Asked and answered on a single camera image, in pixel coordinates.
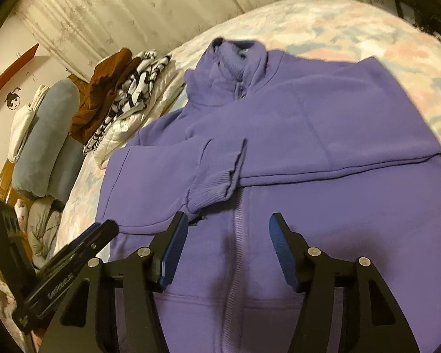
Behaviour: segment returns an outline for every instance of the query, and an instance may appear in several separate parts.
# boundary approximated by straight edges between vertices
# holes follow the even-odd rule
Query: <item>cartoon girl sticker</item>
[[[21,89],[17,87],[11,93],[8,93],[8,95],[6,96],[5,102],[10,110],[16,110],[21,103],[20,96],[17,93],[15,93],[16,90],[20,91]]]

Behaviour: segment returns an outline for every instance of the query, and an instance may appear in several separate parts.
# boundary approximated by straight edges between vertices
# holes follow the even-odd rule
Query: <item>star print curtain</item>
[[[164,54],[216,24],[274,1],[20,0],[14,13],[70,72],[89,81],[97,62],[121,47]]]

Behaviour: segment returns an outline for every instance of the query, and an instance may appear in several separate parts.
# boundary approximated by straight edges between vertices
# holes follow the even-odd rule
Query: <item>brown cloth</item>
[[[96,66],[80,108],[72,118],[69,134],[76,141],[86,144],[90,140],[108,115],[118,89],[140,63],[140,57],[132,59],[131,51],[123,48]]]

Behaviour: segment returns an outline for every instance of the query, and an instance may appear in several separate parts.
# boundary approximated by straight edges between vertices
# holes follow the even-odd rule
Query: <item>bed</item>
[[[305,58],[360,61],[375,56],[407,91],[441,143],[441,44],[398,17],[352,0],[284,0],[217,25],[176,48],[177,67],[194,68],[218,36],[256,39],[267,49]],[[176,110],[186,102],[183,90],[165,109]],[[57,250],[94,222],[104,174],[88,154],[62,216]],[[108,254],[106,249],[100,256],[106,260]]]

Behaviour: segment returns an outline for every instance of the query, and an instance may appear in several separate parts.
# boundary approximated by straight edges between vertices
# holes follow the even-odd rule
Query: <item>wall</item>
[[[29,30],[14,15],[8,17],[0,30],[0,74],[18,58],[36,44]],[[16,111],[6,105],[8,93],[15,91],[20,96],[19,108],[33,100],[40,84],[52,86],[70,73],[51,57],[46,49],[39,47],[36,56],[26,64],[0,91],[0,171],[8,155],[10,128]]]

